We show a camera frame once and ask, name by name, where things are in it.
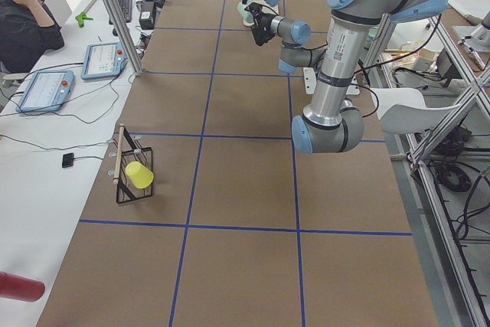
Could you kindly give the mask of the mint green cup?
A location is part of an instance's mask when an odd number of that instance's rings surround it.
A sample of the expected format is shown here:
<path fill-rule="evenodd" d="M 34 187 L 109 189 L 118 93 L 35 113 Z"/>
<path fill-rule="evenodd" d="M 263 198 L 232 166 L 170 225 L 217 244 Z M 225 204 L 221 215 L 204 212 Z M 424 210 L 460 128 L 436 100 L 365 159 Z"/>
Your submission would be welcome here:
<path fill-rule="evenodd" d="M 239 13 L 239 15 L 242 17 L 243 19 L 243 24 L 246 26 L 246 27 L 250 27 L 253 25 L 253 15 L 246 10 L 246 8 L 251 5 L 253 3 L 252 0 L 246 0 L 245 3 L 243 2 L 239 2 L 237 4 L 237 11 Z"/>

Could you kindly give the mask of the yellow cup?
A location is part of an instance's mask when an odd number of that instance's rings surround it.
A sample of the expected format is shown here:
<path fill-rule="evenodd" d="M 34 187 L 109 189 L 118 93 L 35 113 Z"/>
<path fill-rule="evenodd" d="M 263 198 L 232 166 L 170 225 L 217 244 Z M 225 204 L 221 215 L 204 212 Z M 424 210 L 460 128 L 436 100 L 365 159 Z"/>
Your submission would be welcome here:
<path fill-rule="evenodd" d="M 125 173 L 132 184 L 137 189 L 145 189 L 153 183 L 153 172 L 144 166 L 141 162 L 130 162 L 126 165 Z"/>

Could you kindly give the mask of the black power adapter box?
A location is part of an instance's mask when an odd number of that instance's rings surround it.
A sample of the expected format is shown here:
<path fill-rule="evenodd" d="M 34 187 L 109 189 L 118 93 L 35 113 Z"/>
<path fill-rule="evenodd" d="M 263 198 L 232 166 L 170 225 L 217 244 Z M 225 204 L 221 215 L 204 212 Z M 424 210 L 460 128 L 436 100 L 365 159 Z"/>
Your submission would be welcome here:
<path fill-rule="evenodd" d="M 155 27 L 156 9 L 154 2 L 142 2 L 139 13 L 139 26 L 142 30 L 152 30 Z"/>

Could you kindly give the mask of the black keyboard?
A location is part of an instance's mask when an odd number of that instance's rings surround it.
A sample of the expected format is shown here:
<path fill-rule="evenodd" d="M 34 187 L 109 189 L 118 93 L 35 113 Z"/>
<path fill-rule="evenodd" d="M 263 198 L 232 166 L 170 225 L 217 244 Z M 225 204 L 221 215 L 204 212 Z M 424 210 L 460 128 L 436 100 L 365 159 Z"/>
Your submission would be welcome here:
<path fill-rule="evenodd" d="M 126 23 L 132 20 L 132 0 L 117 0 Z"/>

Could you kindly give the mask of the white plastic chair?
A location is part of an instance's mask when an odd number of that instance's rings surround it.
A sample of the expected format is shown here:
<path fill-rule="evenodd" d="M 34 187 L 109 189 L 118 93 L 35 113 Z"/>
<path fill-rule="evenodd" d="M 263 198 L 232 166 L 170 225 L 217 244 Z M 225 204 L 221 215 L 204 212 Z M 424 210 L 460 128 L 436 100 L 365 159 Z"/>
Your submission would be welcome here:
<path fill-rule="evenodd" d="M 462 106 L 427 107 L 423 94 L 414 88 L 373 88 L 378 100 L 377 118 L 383 132 L 408 134 L 436 127 Z"/>

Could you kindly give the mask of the far blue teach pendant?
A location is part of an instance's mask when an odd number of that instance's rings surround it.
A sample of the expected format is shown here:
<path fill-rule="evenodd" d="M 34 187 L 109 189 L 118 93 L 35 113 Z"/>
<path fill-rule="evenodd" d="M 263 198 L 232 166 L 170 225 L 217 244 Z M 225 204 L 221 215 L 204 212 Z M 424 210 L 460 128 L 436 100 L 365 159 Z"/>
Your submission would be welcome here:
<path fill-rule="evenodd" d="M 117 77 L 127 64 L 127 57 L 120 42 L 90 44 L 87 46 L 82 80 L 98 80 Z"/>

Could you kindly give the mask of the blue teach pendant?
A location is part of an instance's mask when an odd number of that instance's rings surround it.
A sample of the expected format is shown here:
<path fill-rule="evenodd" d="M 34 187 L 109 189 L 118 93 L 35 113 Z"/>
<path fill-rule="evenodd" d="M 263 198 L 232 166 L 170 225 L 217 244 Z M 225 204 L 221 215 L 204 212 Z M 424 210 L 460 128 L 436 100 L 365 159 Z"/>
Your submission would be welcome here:
<path fill-rule="evenodd" d="M 117 77 L 127 64 L 127 57 L 120 42 L 90 44 L 87 46 L 82 80 L 98 80 Z"/>
<path fill-rule="evenodd" d="M 56 112 L 68 100 L 74 86 L 72 70 L 35 72 L 16 106 L 18 113 Z"/>

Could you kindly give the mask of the green clamp tool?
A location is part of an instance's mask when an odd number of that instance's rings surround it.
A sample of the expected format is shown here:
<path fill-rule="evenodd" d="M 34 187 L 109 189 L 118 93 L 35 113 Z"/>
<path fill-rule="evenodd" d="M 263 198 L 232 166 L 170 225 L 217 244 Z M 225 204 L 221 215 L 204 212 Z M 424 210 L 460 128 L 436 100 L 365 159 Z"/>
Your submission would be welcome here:
<path fill-rule="evenodd" d="M 84 11 L 82 11 L 75 17 L 75 20 L 77 21 L 78 27 L 83 28 L 85 25 L 85 21 L 92 21 L 93 18 L 87 15 Z"/>

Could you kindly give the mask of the near blue teach pendant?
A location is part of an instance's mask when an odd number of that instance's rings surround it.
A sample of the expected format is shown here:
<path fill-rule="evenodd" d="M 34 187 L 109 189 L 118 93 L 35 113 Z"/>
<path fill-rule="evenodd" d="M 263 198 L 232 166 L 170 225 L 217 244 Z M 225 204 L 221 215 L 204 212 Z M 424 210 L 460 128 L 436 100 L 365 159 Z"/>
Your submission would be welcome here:
<path fill-rule="evenodd" d="M 16 106 L 18 113 L 56 112 L 68 100 L 74 86 L 72 70 L 35 72 Z"/>

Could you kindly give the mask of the seated person in black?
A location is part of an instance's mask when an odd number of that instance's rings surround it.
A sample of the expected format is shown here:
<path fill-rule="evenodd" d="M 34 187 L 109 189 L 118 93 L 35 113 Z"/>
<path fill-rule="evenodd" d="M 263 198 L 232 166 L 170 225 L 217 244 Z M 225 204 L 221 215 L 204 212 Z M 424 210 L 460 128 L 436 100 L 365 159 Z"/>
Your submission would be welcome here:
<path fill-rule="evenodd" d="M 45 51 L 64 47 L 46 0 L 1 0 L 1 69 L 27 73 Z"/>

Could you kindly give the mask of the small black device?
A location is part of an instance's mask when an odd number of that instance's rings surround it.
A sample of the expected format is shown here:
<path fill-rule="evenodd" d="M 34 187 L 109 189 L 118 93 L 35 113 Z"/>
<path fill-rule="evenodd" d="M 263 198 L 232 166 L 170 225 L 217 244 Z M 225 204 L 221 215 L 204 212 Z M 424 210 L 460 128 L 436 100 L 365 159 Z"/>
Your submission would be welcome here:
<path fill-rule="evenodd" d="M 63 154 L 61 167 L 62 168 L 72 167 L 74 165 L 74 159 L 75 156 L 72 152 Z"/>

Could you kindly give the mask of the red thermos bottle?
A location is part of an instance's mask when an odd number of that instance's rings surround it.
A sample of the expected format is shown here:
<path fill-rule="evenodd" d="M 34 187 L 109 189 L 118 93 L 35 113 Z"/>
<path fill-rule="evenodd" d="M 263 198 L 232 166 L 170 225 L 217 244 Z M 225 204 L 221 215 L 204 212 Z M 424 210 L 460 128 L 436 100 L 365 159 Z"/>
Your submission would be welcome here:
<path fill-rule="evenodd" d="M 12 273 L 1 272 L 1 297 L 24 302 L 35 302 L 45 292 L 41 281 L 28 279 Z"/>

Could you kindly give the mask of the aluminium frame post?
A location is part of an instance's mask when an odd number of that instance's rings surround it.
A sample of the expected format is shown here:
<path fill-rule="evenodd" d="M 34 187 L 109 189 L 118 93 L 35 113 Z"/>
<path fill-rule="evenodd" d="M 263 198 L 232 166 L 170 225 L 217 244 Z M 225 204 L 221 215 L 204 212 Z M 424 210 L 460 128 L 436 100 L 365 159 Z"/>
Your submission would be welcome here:
<path fill-rule="evenodd" d="M 144 71 L 140 57 L 137 54 L 136 48 L 133 44 L 131 34 L 126 21 L 123 17 L 123 13 L 117 0 L 103 0 L 103 4 L 108 12 L 110 19 L 113 22 L 113 26 L 116 29 L 119 40 L 122 43 L 122 47 L 126 52 L 129 63 L 133 69 L 133 73 L 138 77 Z"/>

